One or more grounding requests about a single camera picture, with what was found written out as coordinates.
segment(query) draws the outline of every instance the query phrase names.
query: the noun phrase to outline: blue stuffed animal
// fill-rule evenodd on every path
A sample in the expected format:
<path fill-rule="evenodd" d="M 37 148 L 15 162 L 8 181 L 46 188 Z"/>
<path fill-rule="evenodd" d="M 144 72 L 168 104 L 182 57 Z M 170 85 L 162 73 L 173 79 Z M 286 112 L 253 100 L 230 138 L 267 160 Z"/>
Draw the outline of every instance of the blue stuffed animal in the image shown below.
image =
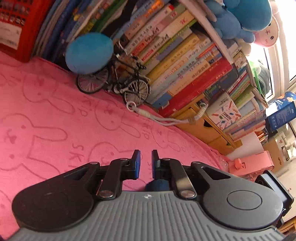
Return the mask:
<path fill-rule="evenodd" d="M 261 31 L 271 22 L 269 0 L 224 0 L 224 4 L 244 30 Z"/>
<path fill-rule="evenodd" d="M 246 43 L 253 43 L 255 41 L 255 36 L 252 32 L 245 31 L 241 28 L 240 22 L 237 18 L 226 8 L 222 7 L 219 3 L 213 0 L 205 1 L 208 8 L 211 9 L 213 14 L 216 15 L 217 21 L 211 22 L 218 35 L 222 39 L 233 39 L 239 38 L 243 39 Z"/>

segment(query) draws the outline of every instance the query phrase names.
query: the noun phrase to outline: pink box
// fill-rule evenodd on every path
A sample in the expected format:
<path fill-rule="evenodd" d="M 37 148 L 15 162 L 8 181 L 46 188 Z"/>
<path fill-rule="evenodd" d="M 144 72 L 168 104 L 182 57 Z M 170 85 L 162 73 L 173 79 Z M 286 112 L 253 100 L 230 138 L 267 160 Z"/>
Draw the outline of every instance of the pink box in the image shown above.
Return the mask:
<path fill-rule="evenodd" d="M 274 164 L 268 151 L 259 154 L 237 158 L 229 162 L 229 172 L 233 175 L 255 181 L 265 170 L 272 170 Z"/>

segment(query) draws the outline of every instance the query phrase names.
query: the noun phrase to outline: blue box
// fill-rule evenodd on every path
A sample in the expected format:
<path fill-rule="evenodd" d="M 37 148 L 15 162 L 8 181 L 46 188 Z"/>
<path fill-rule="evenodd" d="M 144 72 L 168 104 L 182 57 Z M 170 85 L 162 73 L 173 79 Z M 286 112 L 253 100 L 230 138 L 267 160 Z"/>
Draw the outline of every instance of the blue box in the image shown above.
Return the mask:
<path fill-rule="evenodd" d="M 266 116 L 270 123 L 271 131 L 275 131 L 284 124 L 296 118 L 296 95 L 286 92 L 283 98 L 278 98 L 266 109 Z"/>

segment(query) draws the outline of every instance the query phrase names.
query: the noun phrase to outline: red container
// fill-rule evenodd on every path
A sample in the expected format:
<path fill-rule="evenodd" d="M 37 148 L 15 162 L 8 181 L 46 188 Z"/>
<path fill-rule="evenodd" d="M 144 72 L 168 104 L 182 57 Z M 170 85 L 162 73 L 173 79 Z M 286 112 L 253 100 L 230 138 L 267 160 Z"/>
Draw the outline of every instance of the red container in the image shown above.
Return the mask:
<path fill-rule="evenodd" d="M 0 51 L 28 62 L 54 0 L 0 0 Z"/>

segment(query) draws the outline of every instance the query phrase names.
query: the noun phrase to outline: model bicycle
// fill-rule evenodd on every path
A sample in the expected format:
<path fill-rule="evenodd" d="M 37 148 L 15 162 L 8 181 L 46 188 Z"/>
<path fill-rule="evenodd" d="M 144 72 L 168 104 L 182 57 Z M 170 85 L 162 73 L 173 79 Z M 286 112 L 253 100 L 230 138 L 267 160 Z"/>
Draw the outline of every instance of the model bicycle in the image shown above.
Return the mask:
<path fill-rule="evenodd" d="M 118 52 L 125 53 L 126 50 L 121 46 L 120 42 L 116 44 Z M 133 101 L 137 106 L 143 104 L 147 99 L 150 86 L 147 78 L 139 73 L 141 69 L 146 69 L 146 67 L 139 62 L 136 62 L 137 68 L 121 61 L 119 59 L 120 54 L 113 54 L 109 63 L 99 71 L 93 74 L 79 74 L 77 77 L 77 87 L 78 89 L 86 94 L 95 93 L 101 89 L 111 89 L 115 94 L 121 94 L 123 101 L 126 104 L 128 101 Z M 138 57 L 130 56 L 134 60 L 138 60 Z M 130 77 L 124 82 L 120 83 L 118 80 L 116 62 L 119 62 L 130 69 L 133 73 L 130 73 Z M 112 81 L 112 67 L 115 75 L 116 82 Z"/>

